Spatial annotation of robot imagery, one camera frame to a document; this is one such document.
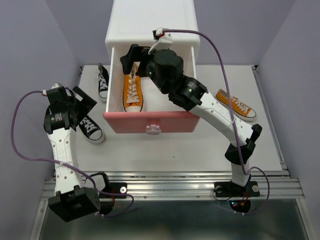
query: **shoe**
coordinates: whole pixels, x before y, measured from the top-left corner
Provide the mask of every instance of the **shoe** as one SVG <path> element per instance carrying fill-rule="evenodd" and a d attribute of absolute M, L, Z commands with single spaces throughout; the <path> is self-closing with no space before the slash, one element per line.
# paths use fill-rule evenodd
<path fill-rule="evenodd" d="M 96 71 L 96 78 L 99 81 L 98 84 L 98 94 L 101 102 L 106 103 L 108 97 L 108 85 L 109 85 L 109 73 L 107 69 L 102 66 L 101 63 L 98 64 L 98 69 Z"/>
<path fill-rule="evenodd" d="M 220 103 L 222 103 L 225 107 L 229 109 L 227 92 L 225 92 L 223 89 L 219 89 L 215 97 Z M 257 113 L 251 107 L 241 102 L 237 97 L 234 97 L 234 96 L 230 96 L 230 97 L 232 99 L 233 112 L 240 119 L 249 121 L 249 122 L 255 120 Z"/>
<path fill-rule="evenodd" d="M 87 139 L 92 144 L 100 144 L 105 140 L 104 131 L 89 116 L 84 117 L 79 127 Z"/>
<path fill-rule="evenodd" d="M 141 78 L 136 75 L 138 66 L 133 64 L 131 73 L 124 76 L 123 110 L 141 112 L 144 108 L 144 96 L 141 89 Z"/>

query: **orange sneaker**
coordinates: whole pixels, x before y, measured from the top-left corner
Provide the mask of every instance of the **orange sneaker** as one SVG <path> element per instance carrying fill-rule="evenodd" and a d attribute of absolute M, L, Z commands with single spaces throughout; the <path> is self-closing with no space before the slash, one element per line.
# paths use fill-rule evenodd
<path fill-rule="evenodd" d="M 228 96 L 226 91 L 224 91 L 223 89 L 219 89 L 215 97 L 220 103 L 222 103 L 225 107 L 229 109 L 229 101 L 228 101 Z M 257 114 L 251 107 L 239 101 L 237 97 L 234 97 L 234 96 L 230 96 L 230 97 L 232 99 L 233 112 L 240 119 L 245 121 L 253 121 L 256 118 Z"/>
<path fill-rule="evenodd" d="M 131 73 L 124 76 L 123 110 L 125 112 L 141 112 L 144 108 L 144 96 L 141 79 L 136 75 L 138 66 L 134 63 Z"/>

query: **white shoelace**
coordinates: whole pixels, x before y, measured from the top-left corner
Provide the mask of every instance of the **white shoelace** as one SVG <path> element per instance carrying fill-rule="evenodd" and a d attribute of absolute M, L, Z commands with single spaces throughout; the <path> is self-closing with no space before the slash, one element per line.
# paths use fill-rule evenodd
<path fill-rule="evenodd" d="M 130 86 L 128 89 L 128 95 L 127 95 L 128 98 L 126 99 L 127 104 L 140 102 L 140 99 L 137 93 L 137 85 L 135 81 L 136 81 L 136 76 L 134 76 L 132 79 L 129 79 Z"/>
<path fill-rule="evenodd" d="M 244 112 L 245 114 L 249 110 L 249 107 L 245 105 L 243 102 L 239 101 L 238 98 L 232 97 L 232 101 L 235 102 L 235 104 L 239 107 L 239 109 Z"/>
<path fill-rule="evenodd" d="M 101 90 L 108 90 L 108 85 L 107 82 L 104 78 L 104 76 L 102 76 L 102 74 L 100 73 L 99 70 L 96 70 L 96 78 L 99 80 L 99 86 Z"/>
<path fill-rule="evenodd" d="M 86 117 L 80 122 L 80 124 L 84 125 L 85 130 L 88 133 L 90 133 L 92 130 L 97 129 L 97 127 Z"/>

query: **black shoe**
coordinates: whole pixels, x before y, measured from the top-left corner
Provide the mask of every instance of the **black shoe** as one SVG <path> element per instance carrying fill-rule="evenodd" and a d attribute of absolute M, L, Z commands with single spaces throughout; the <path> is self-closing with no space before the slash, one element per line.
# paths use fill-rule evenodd
<path fill-rule="evenodd" d="M 109 73 L 107 69 L 102 66 L 101 63 L 98 64 L 98 70 L 96 71 L 97 78 L 99 80 L 98 84 L 98 94 L 101 102 L 107 102 L 108 96 L 108 85 L 109 85 Z"/>
<path fill-rule="evenodd" d="M 79 127 L 90 143 L 100 144 L 105 140 L 104 131 L 89 116 L 80 122 Z"/>

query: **open drawer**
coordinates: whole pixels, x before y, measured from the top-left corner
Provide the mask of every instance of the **open drawer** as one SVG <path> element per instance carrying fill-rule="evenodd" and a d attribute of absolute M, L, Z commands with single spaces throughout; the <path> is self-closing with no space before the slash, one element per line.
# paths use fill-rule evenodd
<path fill-rule="evenodd" d="M 183 58 L 184 74 L 193 78 L 196 75 L 196 61 L 194 48 L 180 51 L 171 48 Z M 109 73 L 108 97 L 104 119 L 110 127 L 119 134 L 122 133 L 190 133 L 199 122 L 199 117 L 183 108 L 174 105 L 168 95 L 162 94 L 152 80 L 148 77 L 141 78 L 144 111 L 125 112 L 123 110 L 123 92 L 125 76 L 122 70 L 120 57 L 129 50 L 127 47 L 112 47 L 111 65 Z"/>

